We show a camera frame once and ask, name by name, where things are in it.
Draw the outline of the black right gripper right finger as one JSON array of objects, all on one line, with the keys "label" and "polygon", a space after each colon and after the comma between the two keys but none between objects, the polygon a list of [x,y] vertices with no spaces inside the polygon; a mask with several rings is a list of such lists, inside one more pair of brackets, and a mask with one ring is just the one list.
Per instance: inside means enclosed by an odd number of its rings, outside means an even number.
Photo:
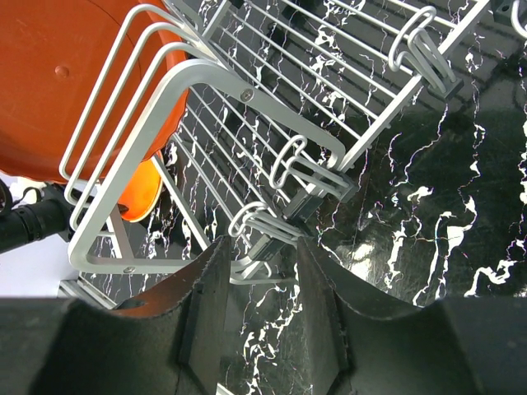
[{"label": "black right gripper right finger", "polygon": [[419,308],[310,239],[296,252],[313,393],[525,393],[525,299],[449,297]]}]

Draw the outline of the orange round plastic plate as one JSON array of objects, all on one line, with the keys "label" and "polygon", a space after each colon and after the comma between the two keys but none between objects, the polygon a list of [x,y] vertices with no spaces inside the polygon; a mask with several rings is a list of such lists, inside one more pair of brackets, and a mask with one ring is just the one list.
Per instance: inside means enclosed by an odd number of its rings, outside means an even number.
[{"label": "orange round plastic plate", "polygon": [[[128,12],[162,1],[1,1],[1,171],[64,183],[58,166]],[[71,174],[141,33],[165,21],[140,12],[132,21],[68,162]],[[180,38],[148,39],[100,133],[81,179],[89,179],[157,51]],[[174,51],[157,69],[101,174],[104,178],[164,74],[186,60]]]}]

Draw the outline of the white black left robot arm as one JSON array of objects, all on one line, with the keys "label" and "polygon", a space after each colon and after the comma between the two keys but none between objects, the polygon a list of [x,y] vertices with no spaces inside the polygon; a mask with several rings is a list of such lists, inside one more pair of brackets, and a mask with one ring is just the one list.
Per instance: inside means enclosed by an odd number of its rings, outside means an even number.
[{"label": "white black left robot arm", "polygon": [[29,187],[24,193],[29,191],[35,191],[37,202],[19,205],[1,181],[1,253],[51,235],[60,235],[65,242],[73,237],[69,224],[73,205],[63,196],[64,186],[46,184],[43,190]]}]

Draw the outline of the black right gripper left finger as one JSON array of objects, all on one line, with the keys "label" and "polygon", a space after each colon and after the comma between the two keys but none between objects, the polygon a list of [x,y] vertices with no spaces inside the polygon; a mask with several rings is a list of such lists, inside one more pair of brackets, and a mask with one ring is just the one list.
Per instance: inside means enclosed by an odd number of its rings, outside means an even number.
[{"label": "black right gripper left finger", "polygon": [[75,298],[2,300],[2,393],[214,394],[230,253],[222,236],[114,309]]}]

